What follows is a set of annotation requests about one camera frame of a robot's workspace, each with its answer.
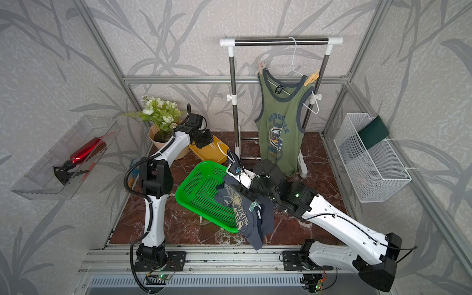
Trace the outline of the navy blue tank top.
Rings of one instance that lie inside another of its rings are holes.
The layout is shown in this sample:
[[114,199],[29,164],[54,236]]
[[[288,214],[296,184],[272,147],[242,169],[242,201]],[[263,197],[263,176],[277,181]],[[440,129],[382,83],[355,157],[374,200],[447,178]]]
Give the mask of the navy blue tank top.
[[255,250],[261,249],[264,237],[274,230],[274,204],[260,196],[251,201],[242,194],[240,183],[230,175],[225,175],[216,190],[215,200],[233,211],[238,232]]

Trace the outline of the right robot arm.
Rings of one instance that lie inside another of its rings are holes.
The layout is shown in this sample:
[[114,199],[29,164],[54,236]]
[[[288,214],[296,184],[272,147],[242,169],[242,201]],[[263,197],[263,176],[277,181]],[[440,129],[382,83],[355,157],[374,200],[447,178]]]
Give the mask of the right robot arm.
[[389,292],[397,274],[400,252],[411,254],[402,246],[402,238],[391,232],[383,234],[354,220],[329,203],[316,190],[299,181],[289,181],[271,161],[257,163],[253,184],[261,196],[268,197],[281,211],[311,222],[344,243],[326,245],[308,240],[299,252],[306,268],[331,266],[352,271],[369,286]]

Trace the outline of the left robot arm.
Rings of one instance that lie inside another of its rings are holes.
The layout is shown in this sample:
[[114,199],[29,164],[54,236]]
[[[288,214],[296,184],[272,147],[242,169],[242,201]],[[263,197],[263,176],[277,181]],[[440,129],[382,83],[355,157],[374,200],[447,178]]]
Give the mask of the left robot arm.
[[203,146],[213,142],[211,131],[202,128],[206,119],[193,113],[187,105],[187,116],[172,131],[170,139],[152,156],[144,157],[129,168],[124,177],[125,189],[145,200],[144,233],[130,244],[132,272],[165,267],[168,255],[165,250],[165,205],[174,179],[170,167],[178,155],[190,144]]

